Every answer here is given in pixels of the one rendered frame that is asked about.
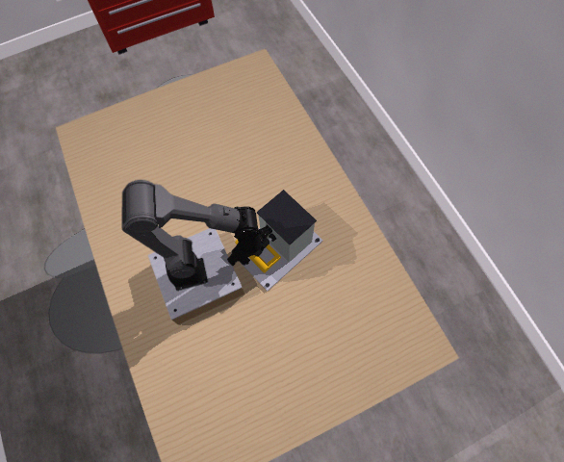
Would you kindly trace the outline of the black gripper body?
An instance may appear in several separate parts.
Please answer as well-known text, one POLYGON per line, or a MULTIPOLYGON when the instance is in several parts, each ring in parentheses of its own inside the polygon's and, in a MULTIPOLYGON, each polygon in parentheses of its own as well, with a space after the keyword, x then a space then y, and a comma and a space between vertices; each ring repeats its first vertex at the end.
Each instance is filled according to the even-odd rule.
POLYGON ((266 225, 265 227, 259 229, 259 242, 254 245, 253 247, 247 248, 244 246, 239 245, 239 243, 236 245, 234 251, 232 252, 232 254, 230 255, 230 257, 227 259, 228 262, 234 266, 236 262, 247 258, 249 256, 255 255, 256 257, 258 257, 259 255, 262 254, 262 250, 261 247, 264 244, 267 236, 269 234, 272 233, 272 229, 266 225))

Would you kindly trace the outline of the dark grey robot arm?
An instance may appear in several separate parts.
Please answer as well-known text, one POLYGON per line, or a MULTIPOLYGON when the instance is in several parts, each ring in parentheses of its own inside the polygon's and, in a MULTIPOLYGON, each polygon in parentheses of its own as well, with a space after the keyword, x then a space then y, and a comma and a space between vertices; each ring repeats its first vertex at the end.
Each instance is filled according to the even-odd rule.
POLYGON ((192 240, 181 235, 171 237, 162 229, 171 218, 205 222, 211 229, 234 233, 239 244, 247 248, 260 239, 254 208, 207 207, 172 195, 147 180, 128 183, 122 191, 122 231, 164 257, 168 279, 176 291, 205 284, 208 278, 203 258, 198 259, 192 251, 192 240))

